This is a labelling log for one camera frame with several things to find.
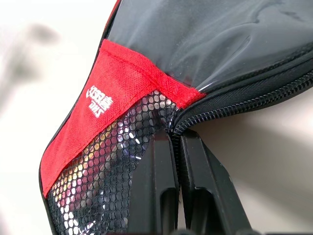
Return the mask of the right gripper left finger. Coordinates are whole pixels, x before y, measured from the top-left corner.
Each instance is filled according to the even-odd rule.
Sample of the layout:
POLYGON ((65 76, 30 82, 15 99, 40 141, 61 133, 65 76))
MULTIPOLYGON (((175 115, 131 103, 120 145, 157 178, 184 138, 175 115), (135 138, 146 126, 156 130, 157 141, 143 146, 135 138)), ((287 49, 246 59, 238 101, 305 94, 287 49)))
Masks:
POLYGON ((167 133, 152 135, 133 174, 129 234, 170 235, 178 225, 179 183, 167 133))

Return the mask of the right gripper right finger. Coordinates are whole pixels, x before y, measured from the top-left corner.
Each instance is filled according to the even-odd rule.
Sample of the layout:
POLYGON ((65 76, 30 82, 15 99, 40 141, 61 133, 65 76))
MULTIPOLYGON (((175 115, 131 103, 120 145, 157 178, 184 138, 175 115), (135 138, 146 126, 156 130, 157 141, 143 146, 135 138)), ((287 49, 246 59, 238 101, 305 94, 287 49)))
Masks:
POLYGON ((185 224, 196 235, 246 235, 252 227, 221 162, 192 130, 180 138, 185 224))

